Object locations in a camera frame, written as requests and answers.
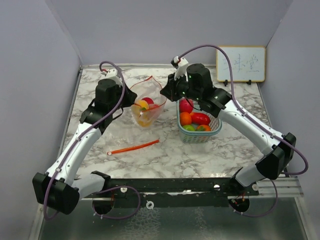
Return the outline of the clear orange zip bag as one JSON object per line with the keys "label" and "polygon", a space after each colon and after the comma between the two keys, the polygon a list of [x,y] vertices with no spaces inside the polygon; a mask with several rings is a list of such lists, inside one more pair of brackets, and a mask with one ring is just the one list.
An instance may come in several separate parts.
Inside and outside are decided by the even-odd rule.
{"label": "clear orange zip bag", "polygon": [[144,143],[144,144],[140,144],[140,145],[135,145],[135,146],[126,147],[126,148],[122,148],[122,149],[112,150],[112,151],[108,151],[107,155],[111,156],[111,155],[115,155],[115,154],[135,151],[135,150],[138,150],[138,149],[142,149],[142,148],[145,148],[145,147],[152,146],[152,145],[157,144],[159,142],[160,142],[160,140],[157,139],[157,140],[150,141],[150,142],[147,142],[147,143]]}
{"label": "clear orange zip bag", "polygon": [[133,118],[140,127],[150,127],[165,108],[167,98],[160,93],[163,87],[159,81],[150,76],[135,83],[129,89],[137,94],[137,98],[131,106]]}

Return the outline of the yellow bell pepper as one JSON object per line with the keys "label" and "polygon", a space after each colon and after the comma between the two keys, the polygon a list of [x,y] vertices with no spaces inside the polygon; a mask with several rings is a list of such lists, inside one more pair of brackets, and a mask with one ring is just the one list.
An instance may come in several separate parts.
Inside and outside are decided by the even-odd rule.
{"label": "yellow bell pepper", "polygon": [[137,100],[131,106],[131,112],[137,124],[141,127],[149,127],[151,125],[149,104],[146,101]]}

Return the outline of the pink peach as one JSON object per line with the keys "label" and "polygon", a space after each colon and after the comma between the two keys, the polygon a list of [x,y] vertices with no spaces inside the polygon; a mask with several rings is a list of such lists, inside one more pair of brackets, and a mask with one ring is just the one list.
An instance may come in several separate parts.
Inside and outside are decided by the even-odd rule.
{"label": "pink peach", "polygon": [[155,110],[157,110],[158,108],[159,108],[159,105],[158,105],[158,104],[153,103],[153,104],[150,104],[150,105],[149,105],[149,110],[150,110],[150,111],[155,111]]}

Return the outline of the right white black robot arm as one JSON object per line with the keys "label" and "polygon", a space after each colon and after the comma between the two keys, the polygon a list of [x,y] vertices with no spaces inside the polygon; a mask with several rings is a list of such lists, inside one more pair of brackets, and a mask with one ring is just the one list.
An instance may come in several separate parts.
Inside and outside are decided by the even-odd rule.
{"label": "right white black robot arm", "polygon": [[203,64],[195,63],[182,69],[185,72],[181,76],[178,76],[179,70],[168,75],[161,95],[172,102],[182,98],[197,102],[202,111],[234,127],[263,154],[255,164],[242,167],[232,176],[230,191],[240,196],[256,181],[277,179],[293,158],[296,137],[268,127],[234,102],[229,92],[213,85],[211,73]]}

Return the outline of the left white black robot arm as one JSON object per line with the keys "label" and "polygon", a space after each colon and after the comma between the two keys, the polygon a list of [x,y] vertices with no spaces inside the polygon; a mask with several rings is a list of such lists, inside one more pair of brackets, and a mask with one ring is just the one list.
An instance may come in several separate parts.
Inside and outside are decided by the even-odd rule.
{"label": "left white black robot arm", "polygon": [[103,198],[110,193],[108,175],[94,171],[76,180],[76,173],[92,146],[116,119],[113,113],[133,105],[136,97],[118,77],[98,81],[95,97],[81,114],[68,145],[45,173],[38,172],[32,179],[37,202],[45,211],[51,208],[68,215],[82,198],[94,193]]}

